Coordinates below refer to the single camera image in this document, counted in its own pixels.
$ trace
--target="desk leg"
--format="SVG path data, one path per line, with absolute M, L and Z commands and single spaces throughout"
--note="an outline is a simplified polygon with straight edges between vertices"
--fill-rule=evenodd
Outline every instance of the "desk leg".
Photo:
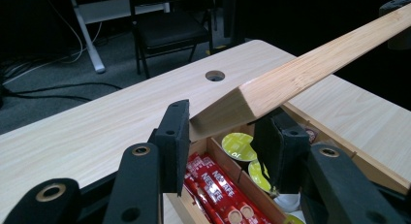
M 88 34 L 88 31 L 87 31 L 87 27 L 85 26 L 84 20 L 79 11 L 79 6 L 76 0 L 71 0 L 71 1 L 73 4 L 73 9 L 75 11 L 76 17 L 79 22 L 79 27 L 81 28 L 81 32 L 84 36 L 85 42 L 87 43 L 88 55 L 90 56 L 91 62 L 93 63 L 94 70 L 99 74 L 104 73 L 106 71 L 106 68 L 104 67 L 104 64 L 100 58 L 99 53 L 97 52 L 97 49 L 94 47 L 93 42 L 91 42 L 90 35 Z

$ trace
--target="office chair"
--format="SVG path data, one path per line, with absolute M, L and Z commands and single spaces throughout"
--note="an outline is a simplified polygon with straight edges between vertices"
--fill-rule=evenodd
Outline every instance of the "office chair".
M 199 4 L 197 8 L 200 5 L 204 6 L 202 17 L 195 18 L 190 10 L 184 8 L 182 4 L 189 2 L 197 2 Z M 136 15 L 139 7 L 163 3 L 170 5 L 169 12 L 159 11 Z M 146 61 L 149 57 L 191 49 L 188 58 L 188 62 L 191 62 L 197 44 L 201 43 L 208 43 L 212 54 L 213 43 L 208 0 L 130 0 L 130 9 L 139 75 L 141 74 L 141 61 L 146 78 L 150 78 Z

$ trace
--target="wooden plank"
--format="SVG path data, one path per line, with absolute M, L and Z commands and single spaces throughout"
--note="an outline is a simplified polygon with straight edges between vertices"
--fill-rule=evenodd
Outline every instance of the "wooden plank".
M 192 141 L 258 119 L 411 26 L 411 4 L 227 93 L 190 120 Z

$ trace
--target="round hole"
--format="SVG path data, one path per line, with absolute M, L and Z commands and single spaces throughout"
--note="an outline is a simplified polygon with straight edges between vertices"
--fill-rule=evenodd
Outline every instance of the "round hole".
M 143 156 L 150 152 L 150 148 L 147 146 L 138 146 L 133 149 L 132 153 L 136 156 Z
M 44 187 L 37 195 L 38 202 L 49 202 L 57 199 L 66 191 L 66 185 L 63 183 L 53 183 Z
M 376 211 L 368 211 L 366 217 L 373 223 L 384 224 L 387 223 L 387 219 L 380 213 Z
M 135 221 L 140 216 L 140 211 L 138 208 L 127 208 L 127 210 L 123 211 L 121 215 L 121 220 L 124 222 L 132 222 Z
M 333 157 L 336 158 L 339 156 L 339 153 L 333 149 L 330 148 L 321 148 L 320 152 L 324 155 L 326 155 L 327 157 Z
M 205 77 L 210 81 L 221 81 L 226 75 L 220 71 L 209 71 L 205 74 Z

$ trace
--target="black chair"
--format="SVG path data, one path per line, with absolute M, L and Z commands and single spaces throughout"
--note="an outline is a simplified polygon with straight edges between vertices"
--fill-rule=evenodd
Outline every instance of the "black chair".
M 136 14 L 141 7 L 168 3 L 169 12 Z M 196 10 L 186 4 L 197 5 Z M 149 79 L 146 59 L 180 50 L 191 49 L 191 62 L 197 44 L 208 43 L 212 54 L 212 29 L 209 3 L 212 0 L 130 0 L 132 31 L 135 39 L 137 72 L 141 74 L 142 62 L 145 76 Z

